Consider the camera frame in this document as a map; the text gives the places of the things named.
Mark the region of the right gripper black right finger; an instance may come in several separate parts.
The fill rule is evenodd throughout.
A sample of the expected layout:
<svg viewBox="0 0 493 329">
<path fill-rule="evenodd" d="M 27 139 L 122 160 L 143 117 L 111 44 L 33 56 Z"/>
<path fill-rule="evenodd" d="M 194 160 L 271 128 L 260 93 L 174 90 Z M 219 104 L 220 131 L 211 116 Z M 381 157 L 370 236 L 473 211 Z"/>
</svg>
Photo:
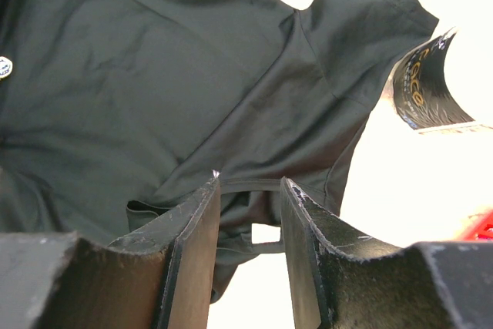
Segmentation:
<svg viewBox="0 0 493 329">
<path fill-rule="evenodd" d="M 492 245 L 385 243 L 280 184 L 282 234 L 298 328 L 490 328 Z"/>
</svg>

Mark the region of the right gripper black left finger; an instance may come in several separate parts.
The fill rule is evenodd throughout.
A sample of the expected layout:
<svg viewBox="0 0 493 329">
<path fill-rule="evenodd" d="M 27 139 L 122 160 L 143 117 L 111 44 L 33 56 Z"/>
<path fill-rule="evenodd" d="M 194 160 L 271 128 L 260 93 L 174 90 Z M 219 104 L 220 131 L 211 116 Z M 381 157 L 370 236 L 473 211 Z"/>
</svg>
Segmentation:
<svg viewBox="0 0 493 329">
<path fill-rule="evenodd" d="M 3 328 L 205 328 L 220 182 L 104 247 L 77 233 L 1 236 Z"/>
</svg>

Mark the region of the black garment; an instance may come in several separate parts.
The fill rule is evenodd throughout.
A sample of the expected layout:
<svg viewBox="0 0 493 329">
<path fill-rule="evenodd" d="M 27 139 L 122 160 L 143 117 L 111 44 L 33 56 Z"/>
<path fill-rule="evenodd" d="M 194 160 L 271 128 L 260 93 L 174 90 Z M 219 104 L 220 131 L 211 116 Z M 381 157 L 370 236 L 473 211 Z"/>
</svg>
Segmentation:
<svg viewBox="0 0 493 329">
<path fill-rule="evenodd" d="M 281 243 L 291 178 L 339 213 L 394 65 L 438 19 L 418 0 L 1 0 L 1 230 L 108 244 L 220 175 L 212 284 Z"/>
</svg>

